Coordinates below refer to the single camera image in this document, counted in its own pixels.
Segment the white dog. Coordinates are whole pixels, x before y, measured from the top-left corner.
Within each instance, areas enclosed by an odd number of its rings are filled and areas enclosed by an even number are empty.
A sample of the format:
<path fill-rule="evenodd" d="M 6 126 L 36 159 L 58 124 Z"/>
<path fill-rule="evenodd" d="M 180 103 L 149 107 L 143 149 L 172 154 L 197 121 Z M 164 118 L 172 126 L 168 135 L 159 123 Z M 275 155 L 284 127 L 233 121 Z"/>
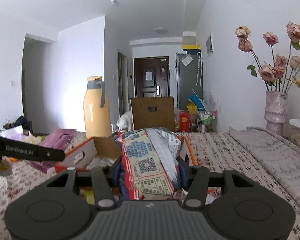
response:
<path fill-rule="evenodd" d="M 132 131 L 133 130 L 133 118 L 132 111 L 124 113 L 116 122 L 116 125 L 120 131 Z"/>

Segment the yellow black box on fridge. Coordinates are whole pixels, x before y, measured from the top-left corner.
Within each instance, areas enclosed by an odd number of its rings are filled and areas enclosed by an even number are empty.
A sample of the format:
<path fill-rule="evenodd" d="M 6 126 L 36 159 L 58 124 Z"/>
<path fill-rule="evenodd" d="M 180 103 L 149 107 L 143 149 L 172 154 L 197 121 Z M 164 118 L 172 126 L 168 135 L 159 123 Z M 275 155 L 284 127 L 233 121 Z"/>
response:
<path fill-rule="evenodd" d="M 182 50 L 200 50 L 200 46 L 194 44 L 182 45 Z"/>

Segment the grey folded blanket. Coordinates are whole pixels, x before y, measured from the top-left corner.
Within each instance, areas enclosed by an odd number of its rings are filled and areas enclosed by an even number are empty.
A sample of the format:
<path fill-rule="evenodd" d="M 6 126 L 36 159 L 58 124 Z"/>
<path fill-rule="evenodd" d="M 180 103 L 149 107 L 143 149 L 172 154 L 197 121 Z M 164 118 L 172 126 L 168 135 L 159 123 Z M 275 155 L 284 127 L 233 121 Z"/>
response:
<path fill-rule="evenodd" d="M 262 128 L 249 127 L 229 134 L 300 202 L 300 148 Z"/>

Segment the red gift box on floor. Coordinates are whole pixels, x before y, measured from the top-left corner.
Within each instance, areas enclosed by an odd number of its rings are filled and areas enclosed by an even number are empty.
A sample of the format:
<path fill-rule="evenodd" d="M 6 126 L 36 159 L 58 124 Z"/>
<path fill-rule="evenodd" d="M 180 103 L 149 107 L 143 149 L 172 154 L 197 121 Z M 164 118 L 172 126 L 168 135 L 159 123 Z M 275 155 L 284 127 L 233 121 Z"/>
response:
<path fill-rule="evenodd" d="M 186 111 L 180 112 L 180 131 L 189 133 L 190 129 L 190 120 L 189 113 Z"/>

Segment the purple plastic bag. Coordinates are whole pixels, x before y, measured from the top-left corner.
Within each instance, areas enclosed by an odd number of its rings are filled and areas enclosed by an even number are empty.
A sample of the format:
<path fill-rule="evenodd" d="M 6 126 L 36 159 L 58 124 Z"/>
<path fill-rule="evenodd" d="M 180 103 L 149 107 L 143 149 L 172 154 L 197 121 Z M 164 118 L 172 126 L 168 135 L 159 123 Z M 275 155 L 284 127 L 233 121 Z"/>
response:
<path fill-rule="evenodd" d="M 55 128 L 39 145 L 65 151 L 76 133 L 77 131 L 75 129 Z M 44 174 L 47 174 L 48 169 L 55 165 L 53 161 L 28 161 L 27 164 Z"/>

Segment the dried pink roses bouquet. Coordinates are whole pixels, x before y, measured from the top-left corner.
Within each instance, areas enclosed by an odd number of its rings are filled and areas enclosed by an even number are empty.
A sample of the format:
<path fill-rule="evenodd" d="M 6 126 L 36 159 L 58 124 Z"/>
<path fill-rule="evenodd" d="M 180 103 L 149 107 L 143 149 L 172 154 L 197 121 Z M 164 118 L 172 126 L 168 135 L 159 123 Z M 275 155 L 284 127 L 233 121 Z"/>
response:
<path fill-rule="evenodd" d="M 276 91 L 287 94 L 290 88 L 295 85 L 300 88 L 300 57 L 293 55 L 292 50 L 300 50 L 300 25 L 289 21 L 286 25 L 289 37 L 289 52 L 285 57 L 274 53 L 274 46 L 279 43 L 277 35 L 268 31 L 263 34 L 263 39 L 271 50 L 272 63 L 261 62 L 253 49 L 249 40 L 251 31 L 245 25 L 240 25 L 235 29 L 238 38 L 238 48 L 244 53 L 250 53 L 254 62 L 247 66 L 250 75 L 260 77 L 266 86 L 267 91 Z"/>

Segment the yellow thermos jug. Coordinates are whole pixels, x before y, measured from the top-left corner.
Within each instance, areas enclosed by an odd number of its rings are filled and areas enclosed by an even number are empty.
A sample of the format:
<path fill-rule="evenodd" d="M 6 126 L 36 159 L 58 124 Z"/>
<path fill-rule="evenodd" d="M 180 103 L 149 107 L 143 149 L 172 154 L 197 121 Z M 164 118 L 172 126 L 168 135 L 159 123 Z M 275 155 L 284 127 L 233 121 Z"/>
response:
<path fill-rule="evenodd" d="M 102 76 L 91 76 L 83 101 L 85 133 L 90 137 L 110 137 L 110 106 Z"/>

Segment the dark brown entrance door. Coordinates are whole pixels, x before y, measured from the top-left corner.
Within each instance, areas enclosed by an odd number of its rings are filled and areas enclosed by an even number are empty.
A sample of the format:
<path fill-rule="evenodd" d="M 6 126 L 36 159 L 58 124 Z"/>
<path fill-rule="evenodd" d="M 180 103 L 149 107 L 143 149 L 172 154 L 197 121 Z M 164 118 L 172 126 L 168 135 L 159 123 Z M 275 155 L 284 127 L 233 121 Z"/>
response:
<path fill-rule="evenodd" d="M 168 63 L 167 56 L 134 59 L 136 98 L 170 96 L 170 70 Z"/>

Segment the pink ribbed flower vase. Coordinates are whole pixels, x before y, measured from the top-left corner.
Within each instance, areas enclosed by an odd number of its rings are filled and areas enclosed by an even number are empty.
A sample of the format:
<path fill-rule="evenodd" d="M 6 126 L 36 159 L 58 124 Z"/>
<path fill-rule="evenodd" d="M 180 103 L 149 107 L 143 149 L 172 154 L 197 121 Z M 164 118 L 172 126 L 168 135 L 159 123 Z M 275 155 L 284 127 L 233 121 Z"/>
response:
<path fill-rule="evenodd" d="M 283 136 L 284 124 L 288 118 L 288 95 L 284 92 L 266 91 L 264 119 L 266 129 Z"/>

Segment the grey refrigerator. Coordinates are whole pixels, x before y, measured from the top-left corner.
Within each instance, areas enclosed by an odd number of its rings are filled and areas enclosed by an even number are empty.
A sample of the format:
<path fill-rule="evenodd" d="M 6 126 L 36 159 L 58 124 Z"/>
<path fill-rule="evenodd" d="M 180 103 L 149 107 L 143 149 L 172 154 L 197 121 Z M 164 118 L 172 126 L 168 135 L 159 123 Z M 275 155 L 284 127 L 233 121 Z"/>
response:
<path fill-rule="evenodd" d="M 200 77 L 201 66 L 199 64 L 200 54 L 176 54 L 177 70 L 177 107 L 187 110 L 188 98 L 197 95 L 203 98 L 203 80 Z"/>

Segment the red orange cardboard box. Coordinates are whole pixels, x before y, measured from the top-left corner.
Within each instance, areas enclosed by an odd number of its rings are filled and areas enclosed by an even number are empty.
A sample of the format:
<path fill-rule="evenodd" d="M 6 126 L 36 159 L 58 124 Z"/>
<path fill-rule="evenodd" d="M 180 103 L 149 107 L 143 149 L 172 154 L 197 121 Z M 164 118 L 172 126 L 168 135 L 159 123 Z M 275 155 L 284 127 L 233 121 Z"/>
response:
<path fill-rule="evenodd" d="M 153 132 L 132 134 L 120 137 L 118 141 L 111 138 L 90 138 L 70 150 L 64 161 L 55 164 L 57 173 L 67 168 L 88 171 L 94 166 L 107 166 L 122 157 L 126 169 L 135 170 L 138 176 L 149 173 L 174 175 L 178 171 L 177 157 L 196 165 L 189 142 L 177 134 Z"/>

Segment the patterned calligraphy tablecloth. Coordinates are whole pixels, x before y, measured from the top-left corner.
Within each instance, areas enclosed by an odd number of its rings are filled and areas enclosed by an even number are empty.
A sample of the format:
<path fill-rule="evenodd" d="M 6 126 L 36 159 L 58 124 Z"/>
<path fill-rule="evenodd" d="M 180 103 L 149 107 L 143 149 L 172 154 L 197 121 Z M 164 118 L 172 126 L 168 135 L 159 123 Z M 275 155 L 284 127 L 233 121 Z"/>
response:
<path fill-rule="evenodd" d="M 289 202 L 296 214 L 289 239 L 300 239 L 300 207 L 297 202 L 243 146 L 227 133 L 189 133 L 187 138 L 199 165 L 215 172 L 232 167 Z M 0 176 L 0 239 L 11 237 L 4 223 L 8 204 L 55 174 L 53 167 L 42 173 L 27 161 L 20 160 L 12 164 L 9 176 Z"/>

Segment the large white red snack bag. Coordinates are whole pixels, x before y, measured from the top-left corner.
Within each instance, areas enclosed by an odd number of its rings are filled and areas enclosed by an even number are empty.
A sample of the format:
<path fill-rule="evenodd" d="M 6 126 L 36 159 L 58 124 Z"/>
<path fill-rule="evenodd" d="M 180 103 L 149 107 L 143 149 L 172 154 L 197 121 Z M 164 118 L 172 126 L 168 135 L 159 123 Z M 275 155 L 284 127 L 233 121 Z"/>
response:
<path fill-rule="evenodd" d="M 177 156 L 181 137 L 162 127 L 119 133 L 119 191 L 124 200 L 167 200 L 181 189 Z"/>

